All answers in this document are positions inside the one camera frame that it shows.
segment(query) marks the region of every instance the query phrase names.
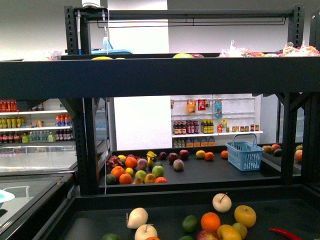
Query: beverage shelf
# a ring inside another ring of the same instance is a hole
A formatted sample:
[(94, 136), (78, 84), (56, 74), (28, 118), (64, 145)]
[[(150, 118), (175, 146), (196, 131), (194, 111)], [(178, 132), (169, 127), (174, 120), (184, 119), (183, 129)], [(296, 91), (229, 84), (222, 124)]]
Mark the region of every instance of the beverage shelf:
[(48, 111), (14, 111), (14, 112), (0, 112), (0, 116), (6, 115), (32, 115), (32, 114), (63, 114), (67, 110), (48, 110)]
[(214, 132), (214, 133), (199, 133), (199, 134), (179, 134), (172, 135), (172, 138), (196, 138), (196, 137), (210, 137), (210, 136), (224, 136), (224, 135), (243, 135), (243, 134), (263, 134), (263, 131), (237, 131), (237, 132)]
[(42, 130), (60, 130), (72, 129), (72, 126), (43, 126), (43, 127), (25, 127), (25, 128), (1, 128), (0, 132), (24, 132), (24, 131), (42, 131)]

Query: red chili pepper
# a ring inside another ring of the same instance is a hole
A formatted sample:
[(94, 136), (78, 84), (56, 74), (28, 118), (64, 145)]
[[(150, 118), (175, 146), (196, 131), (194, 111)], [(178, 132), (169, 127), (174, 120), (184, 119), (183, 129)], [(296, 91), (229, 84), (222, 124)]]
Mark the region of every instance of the red chili pepper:
[(269, 230), (271, 232), (275, 232), (275, 233), (281, 234), (281, 235), (287, 237), (290, 240), (303, 240), (301, 237), (293, 234), (292, 232), (290, 232), (288, 230), (284, 230), (284, 229), (281, 229), (281, 228), (275, 228), (275, 227), (270, 227)]

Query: fruit display shelf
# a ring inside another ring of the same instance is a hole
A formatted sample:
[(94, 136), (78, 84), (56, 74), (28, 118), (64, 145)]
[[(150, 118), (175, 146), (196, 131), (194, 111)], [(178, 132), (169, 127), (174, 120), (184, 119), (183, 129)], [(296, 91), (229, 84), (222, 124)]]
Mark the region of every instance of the fruit display shelf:
[[(217, 193), (225, 192), (232, 200), (232, 207), (226, 213), (218, 213), (212, 199)], [(302, 239), (320, 236), (320, 193), (301, 184), (79, 196), (59, 210), (56, 218), (47, 222), (38, 234), (41, 240), (100, 240), (108, 233), (133, 240), (136, 230), (127, 228), (126, 213), (142, 207), (148, 212), (147, 223), (154, 224), (161, 240), (184, 235), (195, 239), (201, 225), (198, 223), (195, 232), (185, 233), (182, 221), (186, 216), (194, 215), (200, 221), (205, 213), (214, 212), (222, 224), (232, 225), (239, 205), (250, 206), (257, 216), (246, 240), (283, 238), (270, 232), (270, 227), (287, 229)]]
[[(184, 160), (183, 171), (174, 169), (173, 164), (169, 163), (168, 156), (165, 160), (160, 160), (159, 153), (166, 152), (179, 154), (182, 148), (168, 148), (152, 150), (157, 157), (154, 163), (161, 162), (164, 168), (164, 177), (168, 179), (168, 183), (144, 183), (144, 184), (115, 184), (105, 186), (105, 177), (100, 179), (99, 188), (100, 193), (106, 194), (120, 194), (120, 193), (137, 193), (137, 192), (157, 192), (157, 191), (178, 191), (225, 188), (225, 187), (240, 187), (240, 186), (257, 186), (257, 185), (272, 185), (279, 184), (280, 181), (280, 167), (268, 159), (262, 158), (260, 170), (254, 171), (240, 171), (234, 167), (228, 160), (221, 158), (221, 151), (224, 147), (195, 147), (183, 148), (189, 151), (188, 159)], [(206, 161), (205, 159), (198, 159), (195, 153), (198, 150), (205, 150), (206, 152), (214, 152), (213, 161)], [(133, 154), (147, 159), (146, 154), (148, 150), (135, 151), (114, 151), (113, 155), (128, 155)], [(147, 168), (146, 173), (151, 173), (152, 170)]]

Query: orange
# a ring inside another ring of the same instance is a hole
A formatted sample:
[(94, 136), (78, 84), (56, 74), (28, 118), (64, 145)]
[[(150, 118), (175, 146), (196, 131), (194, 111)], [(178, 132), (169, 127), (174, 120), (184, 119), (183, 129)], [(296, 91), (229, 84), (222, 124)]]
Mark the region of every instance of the orange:
[(228, 151), (227, 150), (224, 150), (221, 152), (221, 158), (224, 160), (228, 159)]
[(121, 166), (115, 166), (110, 173), (114, 175), (116, 179), (119, 181), (120, 176), (122, 174), (125, 174), (126, 171)]
[(120, 184), (131, 184), (132, 176), (129, 173), (124, 173), (119, 178)]
[(205, 155), (204, 155), (204, 159), (207, 160), (207, 161), (213, 160), (214, 157), (215, 157), (215, 155), (211, 151), (206, 152)]
[(302, 151), (297, 152), (297, 153), (295, 154), (295, 158), (296, 158), (296, 160), (298, 161), (298, 163), (301, 163), (301, 162), (302, 162)]
[(214, 212), (207, 212), (201, 218), (202, 230), (210, 230), (216, 233), (220, 226), (220, 218)]
[(128, 156), (125, 159), (125, 163), (124, 164), (125, 164), (125, 166), (127, 168), (135, 169), (138, 166), (138, 160), (135, 159), (133, 156)]

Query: basket handle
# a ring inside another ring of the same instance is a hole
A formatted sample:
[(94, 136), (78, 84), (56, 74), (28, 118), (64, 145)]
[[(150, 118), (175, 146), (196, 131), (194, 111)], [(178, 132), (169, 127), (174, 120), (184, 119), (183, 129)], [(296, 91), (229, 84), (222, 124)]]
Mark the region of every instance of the basket handle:
[(252, 144), (253, 144), (254, 147), (256, 147), (258, 145), (257, 135), (255, 135), (254, 133), (245, 133), (245, 134), (236, 134), (236, 135), (234, 135), (233, 140), (232, 140), (232, 147), (235, 146), (235, 138), (237, 136), (246, 136), (246, 135), (253, 135), (254, 138), (253, 138), (253, 143)]

